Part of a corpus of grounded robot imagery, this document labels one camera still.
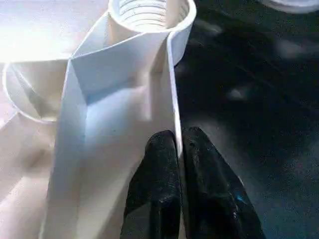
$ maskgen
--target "threaded hole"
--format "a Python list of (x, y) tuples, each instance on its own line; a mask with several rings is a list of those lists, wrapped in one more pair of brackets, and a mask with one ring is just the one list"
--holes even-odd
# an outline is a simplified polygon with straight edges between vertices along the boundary
[(173, 23), (168, 26), (167, 23), (167, 0), (119, 0), (118, 15), (121, 22), (129, 25), (136, 30), (164, 30), (176, 26), (183, 21), (188, 12), (189, 6), (186, 0), (182, 0), (179, 10), (170, 13), (173, 17)]

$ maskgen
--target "circular opening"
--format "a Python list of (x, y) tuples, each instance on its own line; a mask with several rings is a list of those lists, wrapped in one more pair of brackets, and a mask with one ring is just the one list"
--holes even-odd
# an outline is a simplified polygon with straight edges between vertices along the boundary
[(259, 0), (266, 6), (288, 13), (309, 13), (319, 9), (319, 0)]
[(113, 0), (115, 18), (136, 31), (163, 31), (176, 27), (189, 14), (187, 0)]

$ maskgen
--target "dark surface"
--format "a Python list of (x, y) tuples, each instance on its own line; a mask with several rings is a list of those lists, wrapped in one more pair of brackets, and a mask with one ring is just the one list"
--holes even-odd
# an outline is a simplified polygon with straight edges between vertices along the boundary
[(239, 178), (197, 127), (185, 129), (184, 160), (193, 239), (264, 239)]
[(121, 239), (177, 239), (180, 189), (173, 134), (154, 134), (130, 181)]
[(175, 68), (182, 125), (201, 127), (240, 177), (267, 238), (319, 238), (316, 45), (285, 58), (263, 27), (199, 6)]

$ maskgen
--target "white plastic part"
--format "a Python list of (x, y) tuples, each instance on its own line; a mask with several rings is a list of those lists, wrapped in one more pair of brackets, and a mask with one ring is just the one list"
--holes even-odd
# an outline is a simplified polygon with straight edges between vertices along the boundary
[(55, 129), (15, 113), (0, 129), (0, 238), (34, 239), (45, 212)]
[(66, 65), (67, 59), (8, 64), (3, 90), (22, 115), (36, 122), (56, 122)]
[[(110, 1), (69, 60), (41, 239), (120, 238), (128, 184), (148, 139), (173, 131), (181, 156), (174, 65), (184, 54), (195, 5), (131, 2)], [(152, 27), (154, 9), (146, 5), (129, 14), (143, 14), (143, 23), (121, 18), (126, 4), (145, 2), (164, 4), (160, 27)]]

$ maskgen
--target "internal thread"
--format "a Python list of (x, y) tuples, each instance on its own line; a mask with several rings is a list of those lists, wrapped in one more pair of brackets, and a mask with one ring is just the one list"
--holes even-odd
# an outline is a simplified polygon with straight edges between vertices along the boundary
[[(120, 0), (119, 17), (123, 23), (142, 29), (166, 29), (167, 0)], [(184, 0), (178, 13), (178, 21), (183, 21), (189, 12), (187, 1)]]

